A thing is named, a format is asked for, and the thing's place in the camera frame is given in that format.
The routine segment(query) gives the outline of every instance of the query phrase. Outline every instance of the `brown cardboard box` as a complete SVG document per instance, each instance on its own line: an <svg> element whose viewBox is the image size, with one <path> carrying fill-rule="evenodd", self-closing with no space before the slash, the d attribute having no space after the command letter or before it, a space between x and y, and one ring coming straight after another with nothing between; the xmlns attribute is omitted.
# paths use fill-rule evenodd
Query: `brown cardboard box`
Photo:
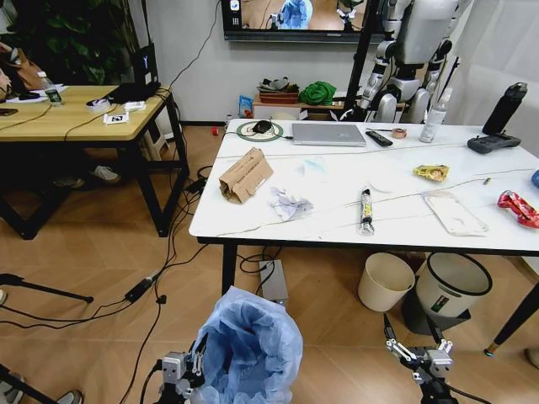
<svg viewBox="0 0 539 404"><path fill-rule="evenodd" d="M253 147L219 178L221 193L234 203L242 204L251 196L273 170L260 149Z"/></svg>

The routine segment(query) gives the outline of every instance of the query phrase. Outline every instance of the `tape roll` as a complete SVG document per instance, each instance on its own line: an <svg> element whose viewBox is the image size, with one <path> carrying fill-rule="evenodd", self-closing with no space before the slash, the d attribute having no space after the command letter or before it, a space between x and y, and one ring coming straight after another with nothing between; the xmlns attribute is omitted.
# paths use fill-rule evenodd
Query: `tape roll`
<svg viewBox="0 0 539 404"><path fill-rule="evenodd" d="M86 108L91 112L104 112L109 110L110 101L106 98L93 99L86 103Z"/></svg>
<svg viewBox="0 0 539 404"><path fill-rule="evenodd" d="M408 132L405 129L400 128L393 129L391 134L395 139L404 139L408 136Z"/></svg>

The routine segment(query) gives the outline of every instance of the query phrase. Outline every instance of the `television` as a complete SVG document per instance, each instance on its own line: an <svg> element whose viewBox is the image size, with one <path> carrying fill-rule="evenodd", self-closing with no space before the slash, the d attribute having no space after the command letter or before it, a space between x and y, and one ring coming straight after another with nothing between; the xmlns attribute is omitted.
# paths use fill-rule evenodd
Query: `television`
<svg viewBox="0 0 539 404"><path fill-rule="evenodd" d="M221 5L226 40L357 43L369 0L222 0ZM371 42L382 40L379 21Z"/></svg>

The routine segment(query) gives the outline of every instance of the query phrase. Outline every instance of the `silver laptop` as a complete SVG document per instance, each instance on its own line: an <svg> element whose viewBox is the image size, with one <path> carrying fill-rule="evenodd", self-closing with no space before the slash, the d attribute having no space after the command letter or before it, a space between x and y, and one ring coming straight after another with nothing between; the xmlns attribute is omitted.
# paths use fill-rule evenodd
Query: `silver laptop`
<svg viewBox="0 0 539 404"><path fill-rule="evenodd" d="M292 124L296 145L365 146L365 138L356 125Z"/></svg>

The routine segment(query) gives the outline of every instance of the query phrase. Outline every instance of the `wooden floor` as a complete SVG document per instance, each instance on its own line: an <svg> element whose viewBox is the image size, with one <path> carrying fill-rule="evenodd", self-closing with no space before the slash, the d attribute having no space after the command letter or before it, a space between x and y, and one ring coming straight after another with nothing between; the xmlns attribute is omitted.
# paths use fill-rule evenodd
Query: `wooden floor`
<svg viewBox="0 0 539 404"><path fill-rule="evenodd" d="M209 128L188 128L191 177L211 164L220 139ZM167 174L154 177L162 194ZM176 237L178 261L198 244L187 232ZM19 274L30 282L93 295L90 306L31 290L8 288L7 304L39 316L78 318L98 305L118 300L140 279L161 268L166 240L157 237L136 183L73 193L31 242L0 221L0 273ZM259 248L244 248L242 254ZM369 252L285 248L283 260L290 302L288 312L304 338L302 366L293 385L295 403L417 403L419 388L409 371L384 348L382 316L358 300L356 288ZM455 344L450 382L492 403L538 403L539 370L522 349L538 345L539 316L532 317L498 352L481 351L503 326L535 282L526 271L501 257L477 256L494 278L492 292L472 309L472 320L447 331ZM259 280L238 271L237 286L255 290ZM170 350L187 349L220 295L221 249L208 247L189 265L171 268L160 282L168 303L141 357L129 403L138 403L141 383L155 360ZM66 330L21 330L0 326L0 362L24 375L51 396L81 389L87 403L117 403L135 364L136 353L157 312L153 295L111 316ZM430 343L391 312L400 340ZM26 324L2 310L2 319ZM146 402L157 398L155 376ZM460 402L472 402L459 398Z"/></svg>

